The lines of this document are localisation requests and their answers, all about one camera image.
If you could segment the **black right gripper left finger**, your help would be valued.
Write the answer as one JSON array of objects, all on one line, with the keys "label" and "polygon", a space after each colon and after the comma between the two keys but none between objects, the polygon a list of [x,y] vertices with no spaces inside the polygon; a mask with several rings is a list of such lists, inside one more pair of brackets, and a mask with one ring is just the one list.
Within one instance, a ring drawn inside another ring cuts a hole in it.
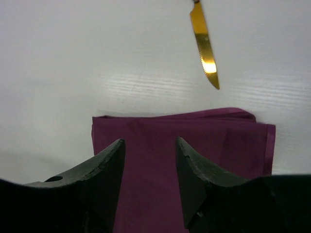
[{"label": "black right gripper left finger", "polygon": [[125,162],[119,139],[44,182],[0,182],[3,233],[113,232]]}]

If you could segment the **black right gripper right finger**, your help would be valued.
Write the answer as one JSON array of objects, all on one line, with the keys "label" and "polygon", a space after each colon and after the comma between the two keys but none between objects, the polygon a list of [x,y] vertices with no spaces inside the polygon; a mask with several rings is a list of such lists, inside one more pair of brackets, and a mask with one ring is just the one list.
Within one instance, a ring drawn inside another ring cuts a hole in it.
[{"label": "black right gripper right finger", "polygon": [[239,177],[176,140],[184,226],[191,233],[308,233],[310,175]]}]

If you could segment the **purple cloth napkin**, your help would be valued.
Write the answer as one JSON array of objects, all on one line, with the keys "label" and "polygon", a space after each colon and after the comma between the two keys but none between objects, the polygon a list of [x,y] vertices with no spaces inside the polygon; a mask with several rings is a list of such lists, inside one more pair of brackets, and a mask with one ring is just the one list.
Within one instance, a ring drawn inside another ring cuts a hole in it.
[{"label": "purple cloth napkin", "polygon": [[185,232],[175,165],[178,137],[239,176],[256,178],[272,172],[275,125],[259,123],[239,108],[156,117],[94,117],[94,153],[120,138],[126,144],[114,232]]}]

